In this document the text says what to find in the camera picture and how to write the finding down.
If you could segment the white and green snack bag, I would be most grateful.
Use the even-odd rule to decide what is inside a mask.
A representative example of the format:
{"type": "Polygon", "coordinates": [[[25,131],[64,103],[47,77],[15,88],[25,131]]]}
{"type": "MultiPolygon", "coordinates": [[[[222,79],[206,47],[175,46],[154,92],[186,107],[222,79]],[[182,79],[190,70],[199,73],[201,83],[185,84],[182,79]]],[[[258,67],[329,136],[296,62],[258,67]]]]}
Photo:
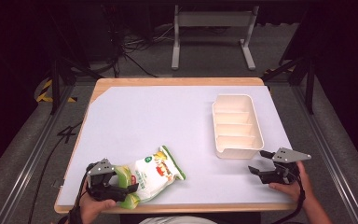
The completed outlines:
{"type": "Polygon", "coordinates": [[[138,161],[115,165],[114,168],[121,188],[138,185],[136,191],[129,193],[120,203],[124,209],[134,209],[139,203],[154,199],[175,180],[186,179],[166,146],[160,146],[157,152],[138,161]]]}

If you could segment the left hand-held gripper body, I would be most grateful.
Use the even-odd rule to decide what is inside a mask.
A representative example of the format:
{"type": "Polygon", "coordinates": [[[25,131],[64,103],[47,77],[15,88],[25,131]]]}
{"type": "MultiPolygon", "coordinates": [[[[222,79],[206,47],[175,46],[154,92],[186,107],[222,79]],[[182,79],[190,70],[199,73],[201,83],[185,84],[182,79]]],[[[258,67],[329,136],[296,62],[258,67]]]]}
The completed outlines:
{"type": "Polygon", "coordinates": [[[115,168],[108,159],[91,163],[87,168],[88,194],[96,201],[113,200],[124,202],[127,197],[127,190],[115,184],[112,180],[117,175],[115,168]]]}

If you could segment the person's right hand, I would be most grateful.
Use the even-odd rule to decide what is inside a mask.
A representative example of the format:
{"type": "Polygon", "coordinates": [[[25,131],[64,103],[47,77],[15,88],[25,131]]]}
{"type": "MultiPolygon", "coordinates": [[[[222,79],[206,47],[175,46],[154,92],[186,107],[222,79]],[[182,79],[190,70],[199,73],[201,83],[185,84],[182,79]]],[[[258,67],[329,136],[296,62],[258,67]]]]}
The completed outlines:
{"type": "Polygon", "coordinates": [[[305,200],[303,202],[303,206],[310,204],[316,200],[316,197],[313,194],[313,189],[310,183],[310,178],[308,173],[305,170],[305,167],[301,161],[296,163],[299,170],[299,177],[301,181],[301,185],[297,182],[291,185],[283,185],[279,183],[270,183],[268,186],[271,189],[275,189],[279,192],[287,194],[293,201],[298,202],[300,197],[300,188],[303,188],[305,191],[305,200]]]}

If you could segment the white metal stand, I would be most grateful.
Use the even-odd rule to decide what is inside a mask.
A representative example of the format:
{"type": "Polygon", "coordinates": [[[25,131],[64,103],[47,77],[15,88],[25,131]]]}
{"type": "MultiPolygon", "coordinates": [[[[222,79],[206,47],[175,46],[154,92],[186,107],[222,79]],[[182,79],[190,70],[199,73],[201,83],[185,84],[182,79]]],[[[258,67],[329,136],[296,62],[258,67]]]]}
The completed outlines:
{"type": "Polygon", "coordinates": [[[246,35],[239,41],[242,54],[249,70],[255,70],[255,61],[249,49],[250,39],[255,27],[259,6],[245,11],[181,11],[174,8],[172,48],[172,70],[179,69],[180,28],[181,27],[244,27],[246,35]]]}

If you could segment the white table mat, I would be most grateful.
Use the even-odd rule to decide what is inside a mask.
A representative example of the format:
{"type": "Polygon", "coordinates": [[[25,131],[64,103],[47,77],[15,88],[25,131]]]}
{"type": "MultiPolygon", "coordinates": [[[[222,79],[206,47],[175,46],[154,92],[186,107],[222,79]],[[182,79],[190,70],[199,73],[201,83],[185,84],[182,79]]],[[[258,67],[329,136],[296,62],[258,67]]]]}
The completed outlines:
{"type": "Polygon", "coordinates": [[[270,170],[271,161],[225,160],[215,154],[212,104],[220,94],[247,94],[254,103],[264,148],[289,147],[265,86],[114,87],[90,104],[67,169],[57,206],[74,203],[87,166],[103,158],[128,164],[166,146],[186,175],[151,200],[153,205],[290,203],[261,183],[250,167],[270,170]]]}

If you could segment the aluminium floor rail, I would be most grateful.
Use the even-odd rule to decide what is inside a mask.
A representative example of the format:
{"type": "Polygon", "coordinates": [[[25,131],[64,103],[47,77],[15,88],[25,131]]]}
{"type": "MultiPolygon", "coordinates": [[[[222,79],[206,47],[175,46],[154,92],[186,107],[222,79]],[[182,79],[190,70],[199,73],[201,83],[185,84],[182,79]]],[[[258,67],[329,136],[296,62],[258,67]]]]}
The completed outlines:
{"type": "Polygon", "coordinates": [[[28,156],[27,161],[23,164],[23,167],[16,179],[16,182],[11,192],[7,196],[7,199],[2,209],[0,210],[0,224],[7,224],[13,216],[14,211],[21,199],[21,196],[26,190],[27,185],[34,174],[34,170],[43,154],[48,138],[52,133],[52,129],[56,124],[57,119],[61,114],[62,109],[66,104],[68,98],[71,96],[73,88],[73,86],[66,86],[63,88],[62,94],[60,95],[61,102],[55,109],[55,112],[53,114],[48,115],[48,119],[44,123],[41,134],[39,135],[32,152],[28,156]]]}
{"type": "Polygon", "coordinates": [[[328,169],[329,174],[337,188],[341,200],[343,201],[351,220],[354,224],[358,224],[358,202],[354,197],[354,194],[349,186],[347,178],[342,173],[337,160],[328,145],[327,140],[324,137],[321,126],[317,122],[316,118],[309,112],[305,105],[305,95],[302,93],[299,87],[293,87],[292,92],[296,97],[298,103],[301,106],[303,113],[312,129],[312,132],[316,138],[319,151],[322,155],[324,163],[328,169]]]}

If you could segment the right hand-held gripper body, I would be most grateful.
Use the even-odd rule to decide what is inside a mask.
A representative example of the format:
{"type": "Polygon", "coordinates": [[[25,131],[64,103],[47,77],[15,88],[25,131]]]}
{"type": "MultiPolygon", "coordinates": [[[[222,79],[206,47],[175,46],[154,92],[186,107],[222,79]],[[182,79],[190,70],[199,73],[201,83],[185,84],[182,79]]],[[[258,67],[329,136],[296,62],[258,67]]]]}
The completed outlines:
{"type": "Polygon", "coordinates": [[[272,156],[276,172],[280,177],[279,183],[290,185],[299,178],[298,161],[311,159],[310,154],[298,152],[289,148],[280,147],[272,156]]]}

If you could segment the white divided plastic container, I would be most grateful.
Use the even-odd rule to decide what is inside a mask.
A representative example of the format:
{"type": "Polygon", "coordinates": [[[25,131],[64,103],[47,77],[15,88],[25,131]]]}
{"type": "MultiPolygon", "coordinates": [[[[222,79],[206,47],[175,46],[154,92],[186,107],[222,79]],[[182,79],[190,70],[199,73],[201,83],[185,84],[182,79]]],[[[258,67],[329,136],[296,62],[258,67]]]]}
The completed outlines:
{"type": "Polygon", "coordinates": [[[253,99],[247,94],[219,94],[212,105],[216,155],[250,160],[264,147],[253,99]]]}

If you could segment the person's light clothing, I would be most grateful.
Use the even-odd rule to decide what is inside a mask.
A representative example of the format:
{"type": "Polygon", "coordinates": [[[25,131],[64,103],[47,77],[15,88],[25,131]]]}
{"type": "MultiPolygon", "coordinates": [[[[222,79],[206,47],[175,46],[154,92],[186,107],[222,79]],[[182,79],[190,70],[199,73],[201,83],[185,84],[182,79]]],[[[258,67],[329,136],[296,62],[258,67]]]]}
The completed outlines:
{"type": "Polygon", "coordinates": [[[139,224],[217,224],[203,217],[181,216],[181,217],[150,217],[139,224]]]}

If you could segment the person's left hand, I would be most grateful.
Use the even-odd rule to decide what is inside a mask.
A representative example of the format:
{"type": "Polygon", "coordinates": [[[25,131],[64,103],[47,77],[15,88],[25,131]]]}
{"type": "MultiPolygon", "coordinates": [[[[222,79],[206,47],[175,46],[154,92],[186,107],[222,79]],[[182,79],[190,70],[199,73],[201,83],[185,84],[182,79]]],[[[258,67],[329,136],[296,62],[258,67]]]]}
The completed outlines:
{"type": "Polygon", "coordinates": [[[85,191],[80,198],[80,216],[83,224],[92,224],[92,222],[101,214],[101,212],[112,209],[116,202],[109,199],[105,201],[95,201],[85,191]]]}

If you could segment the black metal frame stand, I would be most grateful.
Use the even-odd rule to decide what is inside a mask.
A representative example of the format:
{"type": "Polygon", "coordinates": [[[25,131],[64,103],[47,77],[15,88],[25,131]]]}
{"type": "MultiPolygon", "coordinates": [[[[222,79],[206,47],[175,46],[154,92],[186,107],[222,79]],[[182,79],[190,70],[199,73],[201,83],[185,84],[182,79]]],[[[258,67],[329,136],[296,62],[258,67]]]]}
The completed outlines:
{"type": "Polygon", "coordinates": [[[304,78],[307,79],[305,90],[305,106],[308,112],[312,115],[313,88],[315,79],[312,57],[300,57],[298,59],[285,63],[274,70],[270,70],[269,72],[264,74],[261,79],[266,82],[291,68],[293,68],[293,72],[288,78],[288,82],[291,86],[298,86],[304,78]]]}

